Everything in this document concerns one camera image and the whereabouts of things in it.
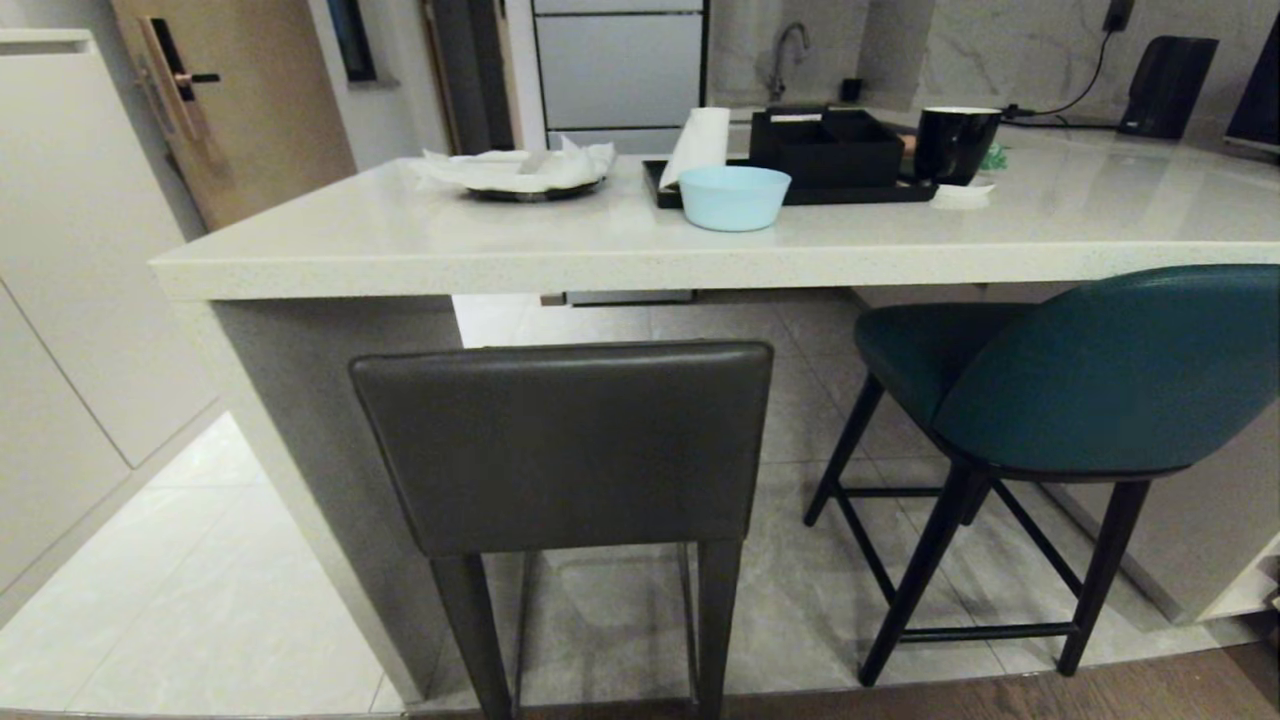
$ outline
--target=power cord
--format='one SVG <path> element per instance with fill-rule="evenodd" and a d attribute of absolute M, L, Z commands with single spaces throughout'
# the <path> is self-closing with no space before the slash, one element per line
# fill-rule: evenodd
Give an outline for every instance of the power cord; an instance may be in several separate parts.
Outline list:
<path fill-rule="evenodd" d="M 1075 97 L 1075 100 L 1071 100 L 1066 105 L 1062 105 L 1061 108 L 1055 108 L 1052 110 L 1028 110 L 1028 109 L 1024 109 L 1024 108 L 1019 108 L 1016 104 L 1011 104 L 1011 105 L 1009 105 L 1009 106 L 1005 108 L 1004 113 L 1001 113 L 1004 115 L 1004 119 L 1001 122 L 1004 122 L 1005 124 L 1010 124 L 1010 126 L 1032 127 L 1032 128 L 1116 129 L 1116 126 L 1108 126 L 1108 124 L 1075 124 L 1075 123 L 1069 123 L 1066 119 L 1064 119 L 1061 115 L 1059 115 L 1059 113 L 1061 113 L 1064 110 L 1070 110 L 1071 108 L 1074 108 L 1076 102 L 1079 102 L 1080 100 L 1084 100 L 1084 96 L 1088 95 L 1091 90 L 1093 90 L 1094 83 L 1098 82 L 1098 76 L 1102 74 L 1102 60 L 1107 56 L 1107 42 L 1111 41 L 1111 36 L 1112 35 L 1115 35 L 1115 31 L 1110 31 L 1108 29 L 1107 33 L 1102 37 L 1102 46 L 1098 49 L 1098 63 L 1093 68 L 1093 77 L 1089 78 L 1089 85 L 1087 85 L 1084 87 L 1084 92 L 1080 92 L 1080 95 L 1078 95 Z M 1043 115 L 1056 115 L 1057 119 L 1062 124 L 1053 126 L 1053 124 L 1037 124 L 1037 123 L 1019 123 L 1019 122 L 1014 122 L 1014 120 L 1016 120 L 1019 118 L 1037 118 L 1037 117 L 1043 117 Z"/>

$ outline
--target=black appliance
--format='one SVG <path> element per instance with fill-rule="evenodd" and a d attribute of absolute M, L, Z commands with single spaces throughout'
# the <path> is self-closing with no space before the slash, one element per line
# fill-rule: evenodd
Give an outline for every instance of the black appliance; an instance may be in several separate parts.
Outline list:
<path fill-rule="evenodd" d="M 1129 85 L 1119 132 L 1178 140 L 1199 97 L 1217 40 L 1162 35 L 1147 45 Z"/>
<path fill-rule="evenodd" d="M 1280 15 L 1226 128 L 1226 141 L 1280 152 Z"/>

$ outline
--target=teal bar stool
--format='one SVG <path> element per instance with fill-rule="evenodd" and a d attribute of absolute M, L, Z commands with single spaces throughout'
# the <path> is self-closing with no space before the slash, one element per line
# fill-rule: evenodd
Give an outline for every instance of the teal bar stool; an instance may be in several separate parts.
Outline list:
<path fill-rule="evenodd" d="M 874 685 L 900 642 L 1065 635 L 1079 667 L 1151 482 L 1226 443 L 1280 393 L 1280 265 L 1164 268 L 1098 281 L 1042 305 L 872 310 L 855 331 L 867 383 L 805 524 L 835 498 L 890 611 L 858 679 Z M 941 488 L 846 488 L 840 475 L 888 391 L 950 459 Z M 1082 582 L 1002 480 L 1112 483 Z M 960 525 L 988 492 L 1076 596 L 1064 623 L 913 628 L 908 623 Z M 893 587 L 851 497 L 937 496 Z"/>

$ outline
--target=napkin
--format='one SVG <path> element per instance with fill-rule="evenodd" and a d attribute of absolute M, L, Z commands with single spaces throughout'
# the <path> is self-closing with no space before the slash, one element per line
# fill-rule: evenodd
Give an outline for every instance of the napkin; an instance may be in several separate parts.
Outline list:
<path fill-rule="evenodd" d="M 680 131 L 676 151 L 662 172 L 658 187 L 680 179 L 680 173 L 708 165 L 723 165 L 728 158 L 728 108 L 694 108 Z"/>
<path fill-rule="evenodd" d="M 613 165 L 613 143 L 579 147 L 567 137 L 556 152 L 493 150 L 480 155 L 440 155 L 424 150 L 422 174 L 468 190 L 547 192 L 600 181 Z"/>

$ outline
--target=window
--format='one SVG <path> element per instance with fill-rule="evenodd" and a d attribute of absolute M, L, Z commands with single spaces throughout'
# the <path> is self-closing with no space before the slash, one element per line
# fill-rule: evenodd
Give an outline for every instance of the window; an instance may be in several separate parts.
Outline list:
<path fill-rule="evenodd" d="M 329 15 L 342 49 L 342 64 L 347 68 L 347 82 L 374 82 L 378 70 L 369 51 L 365 20 L 360 15 L 358 0 L 329 0 Z"/>

